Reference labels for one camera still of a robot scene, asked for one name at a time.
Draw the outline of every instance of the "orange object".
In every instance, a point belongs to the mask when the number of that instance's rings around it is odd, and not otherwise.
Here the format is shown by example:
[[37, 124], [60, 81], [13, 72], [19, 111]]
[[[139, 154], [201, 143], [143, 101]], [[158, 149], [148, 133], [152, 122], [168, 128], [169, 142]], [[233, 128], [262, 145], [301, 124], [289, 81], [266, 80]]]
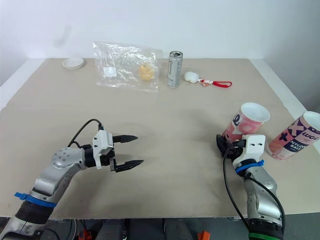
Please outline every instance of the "orange object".
[[78, 240], [93, 240], [91, 232], [84, 229], [79, 233]]
[[198, 240], [210, 240], [210, 232], [202, 231], [198, 233]]

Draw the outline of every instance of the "blue tape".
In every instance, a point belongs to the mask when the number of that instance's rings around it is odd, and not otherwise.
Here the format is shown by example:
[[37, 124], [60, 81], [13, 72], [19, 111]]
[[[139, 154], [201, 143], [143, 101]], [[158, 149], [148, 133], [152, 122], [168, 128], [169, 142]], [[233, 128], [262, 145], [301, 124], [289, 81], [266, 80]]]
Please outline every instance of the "blue tape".
[[48, 208], [54, 208], [57, 206], [56, 203], [53, 202], [48, 202], [48, 201], [42, 201], [38, 198], [35, 198], [33, 196], [30, 196], [29, 194], [26, 193], [20, 193], [20, 192], [16, 192], [15, 197], [18, 197], [21, 200], [26, 200], [28, 202], [40, 205], [40, 206], [44, 206], [44, 207], [48, 207]]
[[235, 169], [236, 173], [239, 173], [243, 170], [249, 169], [251, 167], [262, 167], [264, 165], [265, 161], [262, 159], [261, 161], [255, 162], [255, 163], [250, 163], [244, 166], [240, 166], [238, 168]]

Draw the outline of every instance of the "pink paper cup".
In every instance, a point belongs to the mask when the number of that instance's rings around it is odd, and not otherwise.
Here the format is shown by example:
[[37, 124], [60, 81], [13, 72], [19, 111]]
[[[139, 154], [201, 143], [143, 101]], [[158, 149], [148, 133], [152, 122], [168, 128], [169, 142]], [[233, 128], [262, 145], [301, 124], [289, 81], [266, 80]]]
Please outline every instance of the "pink paper cup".
[[242, 104], [222, 136], [228, 142], [240, 140], [242, 135], [256, 133], [262, 124], [269, 119], [270, 113], [264, 106], [254, 102], [246, 102]]
[[320, 113], [306, 111], [267, 145], [274, 159], [283, 161], [320, 139]]

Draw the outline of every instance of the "clear plastic bag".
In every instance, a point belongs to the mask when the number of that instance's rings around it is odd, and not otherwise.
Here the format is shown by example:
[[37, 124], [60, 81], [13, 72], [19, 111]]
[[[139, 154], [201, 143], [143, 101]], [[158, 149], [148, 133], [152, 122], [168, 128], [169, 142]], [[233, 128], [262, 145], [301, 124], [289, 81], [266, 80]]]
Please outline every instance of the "clear plastic bag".
[[162, 51], [159, 49], [95, 41], [98, 85], [157, 92]]

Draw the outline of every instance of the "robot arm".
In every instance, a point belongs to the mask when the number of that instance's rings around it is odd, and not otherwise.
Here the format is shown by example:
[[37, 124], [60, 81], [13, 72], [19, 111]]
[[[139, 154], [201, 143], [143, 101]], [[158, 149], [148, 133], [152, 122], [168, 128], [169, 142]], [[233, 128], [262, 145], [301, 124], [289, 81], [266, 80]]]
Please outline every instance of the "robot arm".
[[[232, 143], [232, 151], [227, 157], [231, 158], [235, 172], [244, 179], [249, 238], [282, 240], [285, 216], [280, 202], [275, 200], [278, 186], [263, 168], [264, 161], [260, 161], [265, 140], [266, 137], [260, 134], [244, 135], [242, 140]], [[217, 144], [224, 154], [228, 144], [219, 135]]]
[[64, 147], [51, 159], [51, 164], [36, 179], [28, 194], [16, 193], [23, 203], [0, 233], [0, 240], [37, 239], [40, 237], [55, 206], [65, 193], [73, 176], [90, 167], [110, 165], [111, 171], [121, 172], [134, 168], [143, 160], [133, 160], [117, 165], [114, 143], [130, 142], [136, 136], [112, 136], [99, 129], [92, 145], [81, 148]]

